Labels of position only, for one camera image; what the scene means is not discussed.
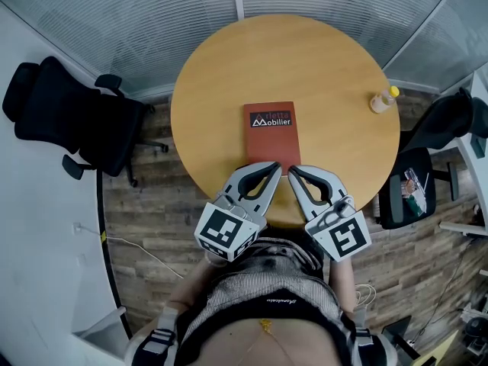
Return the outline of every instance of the book cover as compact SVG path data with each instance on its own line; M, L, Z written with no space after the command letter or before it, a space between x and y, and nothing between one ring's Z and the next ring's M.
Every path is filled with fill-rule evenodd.
M292 101L244 104L248 163L279 162L286 175L299 165L297 119Z

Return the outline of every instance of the plastic bottle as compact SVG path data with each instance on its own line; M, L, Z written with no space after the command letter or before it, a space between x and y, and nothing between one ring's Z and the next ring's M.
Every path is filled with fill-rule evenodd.
M396 97L399 94L400 90L394 85L389 89L385 89L381 93L376 94L369 102L371 110L377 114L382 113L397 103Z

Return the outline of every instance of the round wooden table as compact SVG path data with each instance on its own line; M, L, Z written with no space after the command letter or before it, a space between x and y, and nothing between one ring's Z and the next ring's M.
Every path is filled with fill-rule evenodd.
M393 167L397 108L373 113L388 88L374 59L352 38L313 19L263 15L206 39L180 72L171 105L176 149L211 198L246 164L242 106L293 101L302 164L337 174L361 209ZM277 224L304 223L286 177L266 213Z

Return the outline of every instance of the person's arm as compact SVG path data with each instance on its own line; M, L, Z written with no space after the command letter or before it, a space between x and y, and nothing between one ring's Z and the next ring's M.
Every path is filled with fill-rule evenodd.
M350 258L341 262L330 261L329 286L334 290L341 309L352 319L357 300Z
M166 306L175 308L179 313L190 309L202 291L222 271L227 261L208 252L205 253L206 258L201 259L195 268L176 285Z

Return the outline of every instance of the wooden floor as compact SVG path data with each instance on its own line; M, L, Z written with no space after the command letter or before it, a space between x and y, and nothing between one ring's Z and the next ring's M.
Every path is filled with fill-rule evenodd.
M402 129L409 130L432 98L407 90L403 94L398 101L400 120ZM156 114L145 120L143 137L168 143L170 151L163 154L153 148L136 148L133 170L139 180L138 188L131 188L124 174L118 178L104 176L108 236L143 246L185 275L203 255L192 234L207 197L195 186L175 150L168 104L156 106ZM409 339L431 319L470 241L437 225L442 220L469 221L477 202L474 184L456 149L434 155L432 161L436 169L447 169L447 161L457 165L459 200L451 202L448 183L435 181L435 214L398 230L383 230L374 223L369 204L364 213L373 245L353 259L356 283L369 283L377 290L376 300L368 307L368 325L380 331L383 326L412 315ZM135 246L109 239L109 249L120 299L135 332L160 312L178 278ZM462 329L455 310L469 300L479 299L486 289L486 282L477 272L485 267L487 253L488 242L483 240L465 252L432 322L447 315L430 324L416 342L421 353L434 348L455 329ZM443 364L464 364L466 358L462 346L455 342Z

